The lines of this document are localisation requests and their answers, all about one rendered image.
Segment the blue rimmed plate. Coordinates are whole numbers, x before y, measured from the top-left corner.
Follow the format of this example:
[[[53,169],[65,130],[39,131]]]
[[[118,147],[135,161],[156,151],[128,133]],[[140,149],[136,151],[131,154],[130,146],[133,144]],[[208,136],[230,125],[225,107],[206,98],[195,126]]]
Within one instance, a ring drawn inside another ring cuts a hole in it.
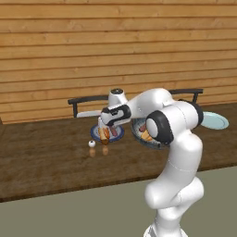
[[[99,135],[98,128],[99,128],[98,125],[93,125],[93,126],[91,127],[91,136],[92,136],[92,138],[93,138],[94,140],[96,140],[97,142],[100,141],[100,135]],[[117,137],[113,136],[113,134],[112,134],[111,131],[110,131],[110,128],[108,128],[109,134],[110,134],[109,141],[110,141],[111,143],[120,140],[120,139],[123,137],[123,135],[124,135],[124,129],[123,129],[121,126],[117,126],[117,127],[115,127],[115,129],[116,129],[117,132],[118,132],[118,136],[117,136]]]

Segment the light blue plate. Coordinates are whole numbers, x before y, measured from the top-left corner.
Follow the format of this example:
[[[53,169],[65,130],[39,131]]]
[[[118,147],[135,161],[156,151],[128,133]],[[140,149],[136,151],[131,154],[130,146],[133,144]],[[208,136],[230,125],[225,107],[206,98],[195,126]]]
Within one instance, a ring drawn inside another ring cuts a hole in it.
[[[211,130],[224,130],[229,127],[229,122],[220,114],[205,111],[201,125]]]

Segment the orange bun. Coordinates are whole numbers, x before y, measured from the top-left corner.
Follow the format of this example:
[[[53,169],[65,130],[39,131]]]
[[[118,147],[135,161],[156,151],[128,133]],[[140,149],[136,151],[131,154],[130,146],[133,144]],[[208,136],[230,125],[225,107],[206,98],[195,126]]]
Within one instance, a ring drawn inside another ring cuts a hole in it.
[[[153,138],[150,136],[150,134],[148,133],[148,131],[144,131],[141,135],[141,138],[147,142],[150,142],[153,140]]]
[[[110,134],[109,134],[109,130],[108,128],[99,128],[99,135],[100,135],[100,139],[104,140],[104,139],[109,139],[110,138]]]

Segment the grey bowl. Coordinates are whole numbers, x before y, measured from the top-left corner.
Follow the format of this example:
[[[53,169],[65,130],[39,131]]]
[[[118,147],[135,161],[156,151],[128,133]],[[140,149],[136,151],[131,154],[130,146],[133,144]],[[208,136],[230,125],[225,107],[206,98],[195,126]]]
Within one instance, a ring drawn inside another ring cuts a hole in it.
[[[133,133],[133,136],[135,137],[135,139],[142,145],[147,146],[149,148],[152,149],[156,149],[156,150],[162,150],[165,148],[165,146],[152,139],[151,141],[146,141],[143,137],[142,137],[142,132],[140,131],[140,128],[145,124],[145,119],[144,118],[135,118],[131,121],[131,132]]]

